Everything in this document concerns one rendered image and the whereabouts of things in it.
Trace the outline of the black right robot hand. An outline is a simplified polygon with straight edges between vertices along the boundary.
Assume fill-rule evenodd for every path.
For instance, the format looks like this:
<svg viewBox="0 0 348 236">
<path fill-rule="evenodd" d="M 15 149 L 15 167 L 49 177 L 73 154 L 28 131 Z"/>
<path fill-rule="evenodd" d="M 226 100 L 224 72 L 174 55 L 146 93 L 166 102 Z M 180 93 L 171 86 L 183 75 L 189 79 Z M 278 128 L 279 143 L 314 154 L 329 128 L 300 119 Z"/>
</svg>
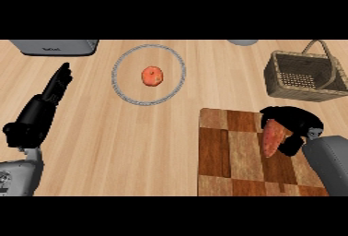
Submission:
<svg viewBox="0 0 348 236">
<path fill-rule="evenodd" d="M 270 106 L 260 112 L 263 130 L 269 119 L 275 119 L 286 128 L 285 139 L 276 151 L 292 157 L 304 145 L 304 137 L 310 140 L 320 137 L 323 122 L 311 112 L 292 106 Z"/>
</svg>

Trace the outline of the checkered wooden cutting board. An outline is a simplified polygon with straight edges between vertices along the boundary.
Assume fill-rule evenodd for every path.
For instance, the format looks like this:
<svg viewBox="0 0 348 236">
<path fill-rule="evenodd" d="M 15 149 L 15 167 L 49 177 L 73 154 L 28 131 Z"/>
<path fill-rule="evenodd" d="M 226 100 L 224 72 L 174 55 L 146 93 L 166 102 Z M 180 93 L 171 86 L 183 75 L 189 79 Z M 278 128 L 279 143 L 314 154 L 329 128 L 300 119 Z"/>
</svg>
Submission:
<svg viewBox="0 0 348 236">
<path fill-rule="evenodd" d="M 328 195 L 303 154 L 263 155 L 258 112 L 201 109 L 198 195 Z"/>
</svg>

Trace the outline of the grey rounded object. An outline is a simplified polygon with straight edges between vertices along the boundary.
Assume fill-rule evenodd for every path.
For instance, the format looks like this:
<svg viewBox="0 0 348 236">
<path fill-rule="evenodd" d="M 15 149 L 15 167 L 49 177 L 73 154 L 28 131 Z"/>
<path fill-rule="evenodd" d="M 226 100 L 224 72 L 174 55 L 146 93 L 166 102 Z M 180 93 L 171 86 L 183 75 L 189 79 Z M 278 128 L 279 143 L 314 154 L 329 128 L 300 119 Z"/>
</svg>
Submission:
<svg viewBox="0 0 348 236">
<path fill-rule="evenodd" d="M 239 46 L 251 46 L 254 45 L 258 40 L 227 40 L 233 45 Z"/>
</svg>

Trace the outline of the round orange fruit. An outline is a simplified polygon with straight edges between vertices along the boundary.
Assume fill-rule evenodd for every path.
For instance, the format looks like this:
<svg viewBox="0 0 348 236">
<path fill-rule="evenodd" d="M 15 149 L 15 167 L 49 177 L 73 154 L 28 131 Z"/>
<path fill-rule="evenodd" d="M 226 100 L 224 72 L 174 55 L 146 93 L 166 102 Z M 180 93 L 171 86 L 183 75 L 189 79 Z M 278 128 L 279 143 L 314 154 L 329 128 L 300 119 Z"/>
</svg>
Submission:
<svg viewBox="0 0 348 236">
<path fill-rule="evenodd" d="M 143 70 L 142 81 L 149 87 L 157 87 L 164 82 L 164 72 L 158 66 L 149 66 Z"/>
</svg>

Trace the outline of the clear plate with grey rim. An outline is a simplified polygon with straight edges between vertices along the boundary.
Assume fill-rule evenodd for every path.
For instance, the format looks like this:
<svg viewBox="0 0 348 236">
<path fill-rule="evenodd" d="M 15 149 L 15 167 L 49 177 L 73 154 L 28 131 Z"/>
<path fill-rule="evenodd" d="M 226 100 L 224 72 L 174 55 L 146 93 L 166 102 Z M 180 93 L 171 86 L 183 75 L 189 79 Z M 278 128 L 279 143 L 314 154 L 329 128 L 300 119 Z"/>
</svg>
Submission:
<svg viewBox="0 0 348 236">
<path fill-rule="evenodd" d="M 149 86 L 145 71 L 158 67 L 164 81 Z M 112 70 L 114 91 L 130 104 L 152 106 L 168 101 L 183 88 L 186 65 L 180 54 L 163 44 L 142 44 L 130 48 L 115 61 Z"/>
</svg>

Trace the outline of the grey appliance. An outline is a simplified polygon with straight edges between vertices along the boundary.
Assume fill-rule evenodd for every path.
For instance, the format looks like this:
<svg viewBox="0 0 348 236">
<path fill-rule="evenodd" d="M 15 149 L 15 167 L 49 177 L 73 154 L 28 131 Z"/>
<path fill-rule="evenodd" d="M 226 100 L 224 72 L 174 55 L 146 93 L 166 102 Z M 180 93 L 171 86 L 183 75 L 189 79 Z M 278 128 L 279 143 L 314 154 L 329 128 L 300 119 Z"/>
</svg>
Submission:
<svg viewBox="0 0 348 236">
<path fill-rule="evenodd" d="M 96 52 L 99 40 L 11 40 L 24 55 L 86 56 Z"/>
</svg>

